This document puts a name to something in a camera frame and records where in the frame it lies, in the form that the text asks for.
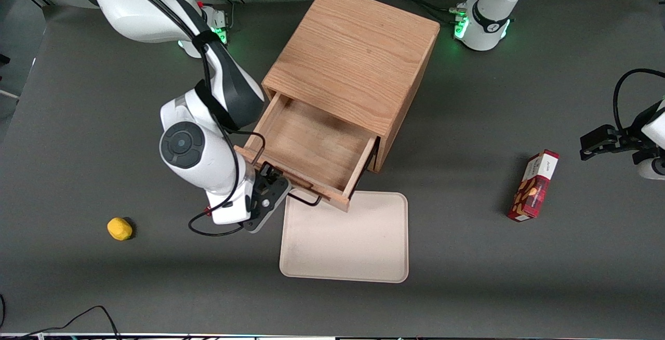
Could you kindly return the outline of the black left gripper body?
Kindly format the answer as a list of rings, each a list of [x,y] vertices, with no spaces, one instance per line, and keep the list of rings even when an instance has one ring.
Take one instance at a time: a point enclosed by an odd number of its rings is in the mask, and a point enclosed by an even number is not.
[[[655,157],[655,143],[642,131],[646,124],[646,120],[634,120],[632,125],[620,130],[620,147],[624,151],[635,151],[632,155],[634,165]]]

